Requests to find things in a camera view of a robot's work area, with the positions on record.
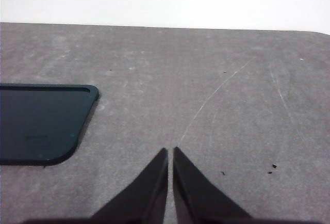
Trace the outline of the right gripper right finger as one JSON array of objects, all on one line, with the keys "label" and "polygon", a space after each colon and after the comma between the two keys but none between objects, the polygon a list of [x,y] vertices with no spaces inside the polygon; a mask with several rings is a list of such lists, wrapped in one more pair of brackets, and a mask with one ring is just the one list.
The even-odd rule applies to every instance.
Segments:
[{"label": "right gripper right finger", "polygon": [[254,223],[217,189],[178,147],[173,150],[173,190],[178,223]]}]

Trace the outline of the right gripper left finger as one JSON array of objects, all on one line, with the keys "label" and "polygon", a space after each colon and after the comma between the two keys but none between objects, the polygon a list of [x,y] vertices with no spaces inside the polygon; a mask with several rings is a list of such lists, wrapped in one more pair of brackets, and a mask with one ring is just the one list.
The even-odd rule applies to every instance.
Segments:
[{"label": "right gripper left finger", "polygon": [[91,220],[97,223],[163,223],[167,193],[168,151],[162,148]]}]

